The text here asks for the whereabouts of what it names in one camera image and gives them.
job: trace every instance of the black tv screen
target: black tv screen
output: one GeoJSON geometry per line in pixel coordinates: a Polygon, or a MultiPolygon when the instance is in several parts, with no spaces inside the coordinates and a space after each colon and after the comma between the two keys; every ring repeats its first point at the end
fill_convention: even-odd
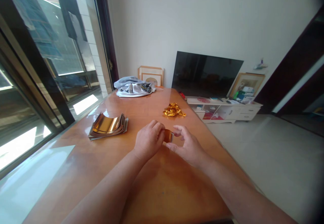
{"type": "Polygon", "coordinates": [[[226,97],[242,60],[177,52],[172,88],[185,96],[226,97]]]}

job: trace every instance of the white tv stand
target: white tv stand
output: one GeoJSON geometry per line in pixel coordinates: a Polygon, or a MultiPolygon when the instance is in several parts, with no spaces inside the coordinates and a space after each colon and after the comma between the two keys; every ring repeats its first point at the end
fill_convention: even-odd
{"type": "Polygon", "coordinates": [[[236,120],[250,121],[262,107],[261,104],[256,102],[229,104],[226,102],[226,98],[222,98],[223,102],[203,98],[210,101],[210,103],[204,103],[199,101],[198,98],[203,97],[187,97],[187,103],[204,123],[234,123],[236,120]],[[197,109],[198,105],[203,105],[202,110],[197,109]]]}

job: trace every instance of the left hand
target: left hand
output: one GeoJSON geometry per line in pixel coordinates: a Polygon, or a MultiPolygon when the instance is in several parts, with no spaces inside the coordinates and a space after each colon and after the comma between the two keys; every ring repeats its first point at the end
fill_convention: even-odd
{"type": "Polygon", "coordinates": [[[148,161],[156,154],[164,140],[165,126],[153,120],[142,128],[136,136],[134,154],[143,161],[148,161]]]}

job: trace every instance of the gold ribbon bow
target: gold ribbon bow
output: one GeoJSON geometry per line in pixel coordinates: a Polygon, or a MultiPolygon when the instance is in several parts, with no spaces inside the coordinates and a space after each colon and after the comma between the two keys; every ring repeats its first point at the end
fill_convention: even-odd
{"type": "Polygon", "coordinates": [[[175,116],[177,114],[184,117],[186,116],[186,114],[182,112],[182,110],[176,103],[170,103],[169,106],[165,109],[165,111],[163,111],[163,113],[167,116],[175,116]]]}

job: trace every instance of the small gold foil piece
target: small gold foil piece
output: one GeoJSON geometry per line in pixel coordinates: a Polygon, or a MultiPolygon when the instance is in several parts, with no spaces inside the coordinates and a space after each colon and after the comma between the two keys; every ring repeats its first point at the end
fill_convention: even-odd
{"type": "Polygon", "coordinates": [[[164,142],[165,143],[170,143],[170,142],[172,142],[173,141],[173,136],[174,136],[174,134],[172,133],[172,131],[171,130],[169,130],[169,129],[166,129],[165,131],[164,131],[164,142]]]}
{"type": "Polygon", "coordinates": [[[177,114],[184,117],[186,116],[186,114],[182,112],[182,110],[176,103],[170,103],[169,106],[165,109],[165,111],[163,111],[163,113],[167,116],[175,116],[177,114]]]}

